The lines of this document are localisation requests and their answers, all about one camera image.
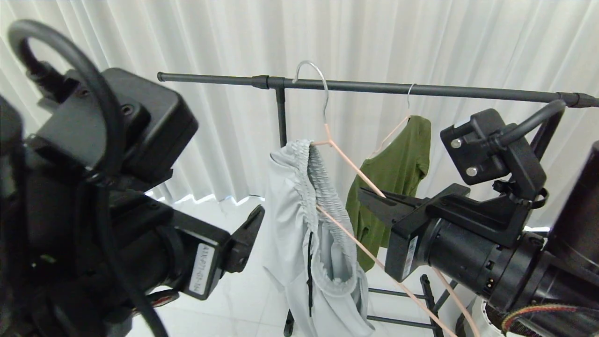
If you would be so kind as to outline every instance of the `white curtain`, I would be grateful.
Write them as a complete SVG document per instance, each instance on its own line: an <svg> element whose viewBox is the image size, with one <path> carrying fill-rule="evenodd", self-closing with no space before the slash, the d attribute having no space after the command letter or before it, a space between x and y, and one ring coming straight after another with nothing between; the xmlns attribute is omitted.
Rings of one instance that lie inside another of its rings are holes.
<svg viewBox="0 0 599 337"><path fill-rule="evenodd" d="M48 23L103 70L120 67L152 81L158 71L224 76L293 77L304 59L327 79L483 86L599 95L599 1L0 1L0 91L32 133L49 118L7 40L22 18ZM34 43L40 59L65 71L55 53ZM302 78L317 78L303 69ZM241 200L262 195L268 154L279 146L273 91L252 87L164 83L179 91L200 129L154 190L177 201L214 194ZM322 91L288 89L289 140L322 140ZM438 134L493 107L521 122L539 103L331 92L328 122L337 143L358 165L407 115L432 122L431 167L418 196L461 182ZM598 109L568 109L543 158L549 204L533 225L558 214L591 143L599 139ZM355 176L334 151L322 152L344 197ZM472 197L493 195L490 184Z"/></svg>

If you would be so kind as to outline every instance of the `hanger hook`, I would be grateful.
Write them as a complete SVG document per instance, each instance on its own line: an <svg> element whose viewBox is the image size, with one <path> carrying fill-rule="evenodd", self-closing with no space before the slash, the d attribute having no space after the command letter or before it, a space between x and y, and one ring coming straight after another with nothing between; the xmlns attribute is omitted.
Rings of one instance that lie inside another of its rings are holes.
<svg viewBox="0 0 599 337"><path fill-rule="evenodd" d="M320 78L322 79L322 84L325 87L325 104L322 106L322 118L325 120L325 124L326 124L326 106L327 106L327 104L329 104L329 87L326 85L325 76L322 74L322 71L320 71L320 68L318 68L316 66L316 64L314 64L312 61L309 61L309 60L301 61L298 64L298 67L295 69L295 78L293 79L293 81L291 81L291 83L295 83L298 81L298 77L300 76L299 75L300 68L304 64L309 64L312 66L312 68L316 69L316 71L318 72L318 75L320 75Z"/></svg>
<svg viewBox="0 0 599 337"><path fill-rule="evenodd" d="M410 108L410 91L412 91L412 87L414 87L416 84L412 83L412 85L410 86L410 89L408 89L408 109Z"/></svg>

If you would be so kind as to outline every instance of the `hanging clothes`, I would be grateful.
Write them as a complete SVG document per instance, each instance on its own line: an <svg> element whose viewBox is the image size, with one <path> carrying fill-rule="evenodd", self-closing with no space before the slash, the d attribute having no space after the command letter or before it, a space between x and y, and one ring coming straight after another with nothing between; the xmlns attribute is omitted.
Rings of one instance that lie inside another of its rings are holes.
<svg viewBox="0 0 599 337"><path fill-rule="evenodd" d="M370 336L368 282L356 245L316 210L318 204L352 232L320 153L309 140L289 142L271 153L268 177L264 267L285 292L295 323L306 336Z"/></svg>
<svg viewBox="0 0 599 337"><path fill-rule="evenodd" d="M376 157L367 159L360 170L380 189L414 196L420 181L428 173L431 149L431 122L411 116L402 132ZM356 238L376 256L379 247L387 248L391 229L358 201L360 187L368 187L356 177L347 194L346 209ZM374 261L358 251L358 263L368 271Z"/></svg>

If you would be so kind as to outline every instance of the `green shirt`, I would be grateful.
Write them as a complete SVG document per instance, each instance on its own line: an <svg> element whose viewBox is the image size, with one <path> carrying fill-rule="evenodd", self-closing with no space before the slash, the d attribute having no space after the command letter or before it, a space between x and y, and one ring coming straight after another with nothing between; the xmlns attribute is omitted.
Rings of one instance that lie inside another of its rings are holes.
<svg viewBox="0 0 599 337"><path fill-rule="evenodd" d="M411 116L402 132L376 157L367 159L361 170L384 191L414 196L418 183L428 173L431 149L431 122L420 116ZM391 228L385 226L358 201L360 187L368 187L358 176L347 195L346 209L356 238L374 255L379 247L388 247ZM358 249L358 263L364 271L374 261Z"/></svg>

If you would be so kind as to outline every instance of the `clothing rack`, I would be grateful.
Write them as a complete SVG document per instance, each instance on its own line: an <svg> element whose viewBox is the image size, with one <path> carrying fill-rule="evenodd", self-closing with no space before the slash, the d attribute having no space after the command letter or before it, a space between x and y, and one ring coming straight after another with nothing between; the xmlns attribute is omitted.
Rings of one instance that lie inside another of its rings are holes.
<svg viewBox="0 0 599 337"><path fill-rule="evenodd" d="M285 110L285 89L312 89L324 90L324 86L320 80L298 80L293 83L293 79L287 79L279 76L258 75L253 77L236 77L236 76L212 76L212 75L193 75L193 74L170 74L158 72L158 80L160 82L191 82L191 83L212 83L224 85L243 85L253 86L258 89L274 89L275 98L277 100L277 114L279 117L279 139L281 147L287 144L287 119ZM508 100L508 101L527 101L549 103L554 100L564 100L566 105L571 108L599 107L599 98L579 92L542 92L542 91L524 91L513 89L496 89L496 88L474 88L465 86L439 86L439 85L418 85L418 84L396 84L396 83L378 83L378 82L351 82L351 81L326 81L330 91L349 91L349 92L373 92L380 94L401 94L401 95L422 95L422 96L441 96L441 97L461 97L461 98L486 98L491 100ZM544 124L543 128L552 129L545 130L549 133L555 131L557 123ZM416 295L419 299L423 299L426 306L435 315L443 306L449 292L445 290L439 300L435 302L432 295L430 282L424 274L420 277L423 295ZM457 286L457 282L450 283L452 288ZM371 293L382 293L391 296L408 297L405 293L397 291L382 290L369 288ZM400 324L406 326L422 327L432 329L435 337L443 337L442 329L431 320L431 324L396 320L386 317L368 316L369 320L381 321L385 323ZM285 322L283 334L285 337L291 336L293 332L294 319L291 311L288 312L288 317Z"/></svg>

